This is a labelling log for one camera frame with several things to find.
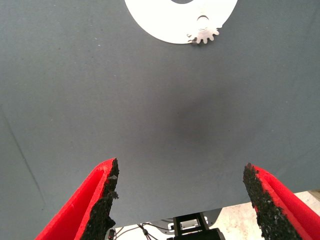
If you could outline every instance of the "white circular plate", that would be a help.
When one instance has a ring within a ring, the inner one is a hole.
[[[193,0],[186,4],[171,0],[125,0],[134,20],[147,33],[162,41],[187,44],[198,31],[197,20],[206,16],[219,29],[234,10],[237,0]]]

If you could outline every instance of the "gray fabric surface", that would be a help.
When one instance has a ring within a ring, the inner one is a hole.
[[[192,46],[123,0],[0,0],[0,239],[34,238],[112,157],[118,226],[247,202],[247,162],[319,188],[319,7],[239,0]]]

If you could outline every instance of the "concrete floor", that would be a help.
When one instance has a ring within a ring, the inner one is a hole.
[[[320,192],[319,191],[304,191],[296,193],[305,204],[307,204],[313,211],[320,215]],[[252,208],[251,202],[224,207],[213,226],[210,229],[219,228],[224,234],[226,240],[263,240],[261,237],[261,230],[257,224],[256,212]],[[137,225],[130,225],[124,227],[119,235],[126,230],[137,227]],[[158,240],[166,240],[170,236],[163,234],[157,228],[145,225],[145,229]],[[140,228],[128,231],[119,236],[119,240],[143,240],[145,239]]]

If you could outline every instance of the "small gear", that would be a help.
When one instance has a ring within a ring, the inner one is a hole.
[[[200,44],[201,41],[207,44],[208,39],[213,41],[215,39],[214,35],[219,35],[218,29],[212,26],[209,18],[205,15],[198,17],[195,28],[193,34],[187,34],[190,38],[189,42],[194,44]]]

